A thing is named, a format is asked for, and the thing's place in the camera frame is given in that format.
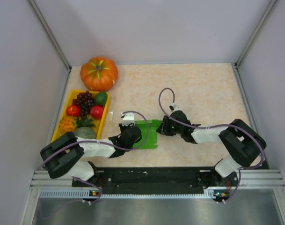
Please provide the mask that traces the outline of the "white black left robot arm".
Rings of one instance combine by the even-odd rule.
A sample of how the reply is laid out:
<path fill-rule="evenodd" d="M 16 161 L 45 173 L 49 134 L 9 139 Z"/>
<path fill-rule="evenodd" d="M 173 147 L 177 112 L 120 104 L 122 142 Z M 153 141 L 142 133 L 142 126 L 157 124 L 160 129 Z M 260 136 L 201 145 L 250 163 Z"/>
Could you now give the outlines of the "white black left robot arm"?
<path fill-rule="evenodd" d="M 84 139 L 68 132 L 40 151 L 43 167 L 52 179 L 64 175 L 73 178 L 73 187 L 100 187 L 100 174 L 97 167 L 82 158 L 117 158 L 133 150 L 135 143 L 142 138 L 137 126 L 130 126 L 117 136 L 105 139 Z"/>

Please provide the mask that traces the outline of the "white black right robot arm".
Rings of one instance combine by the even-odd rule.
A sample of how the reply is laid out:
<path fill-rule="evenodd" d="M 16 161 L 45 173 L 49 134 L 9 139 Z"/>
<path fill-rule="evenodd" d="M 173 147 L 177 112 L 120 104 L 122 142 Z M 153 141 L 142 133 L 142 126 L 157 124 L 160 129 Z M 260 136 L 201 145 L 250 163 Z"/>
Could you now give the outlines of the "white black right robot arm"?
<path fill-rule="evenodd" d="M 266 141 L 241 119 L 235 119 L 226 126 L 203 127 L 192 124 L 181 110 L 173 111 L 170 116 L 165 115 L 156 131 L 165 136 L 180 135 L 192 144 L 218 143 L 225 146 L 228 155 L 210 172 L 199 176 L 198 182 L 203 187 L 223 185 L 230 174 L 249 167 L 267 147 Z"/>

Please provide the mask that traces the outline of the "green paper box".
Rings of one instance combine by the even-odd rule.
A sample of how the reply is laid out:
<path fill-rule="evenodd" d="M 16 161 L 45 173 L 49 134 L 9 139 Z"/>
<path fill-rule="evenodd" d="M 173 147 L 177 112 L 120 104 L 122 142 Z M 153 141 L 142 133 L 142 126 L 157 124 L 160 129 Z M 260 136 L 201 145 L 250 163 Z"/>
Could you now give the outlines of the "green paper box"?
<path fill-rule="evenodd" d="M 148 120 L 149 124 L 149 135 L 146 142 L 139 148 L 140 150 L 152 150 L 158 147 L 157 145 L 157 128 L 161 124 L 161 120 Z M 144 120 L 136 120 L 135 125 L 140 128 L 142 132 L 142 138 L 139 142 L 133 145 L 133 148 L 140 146 L 145 140 L 147 134 L 147 125 Z"/>

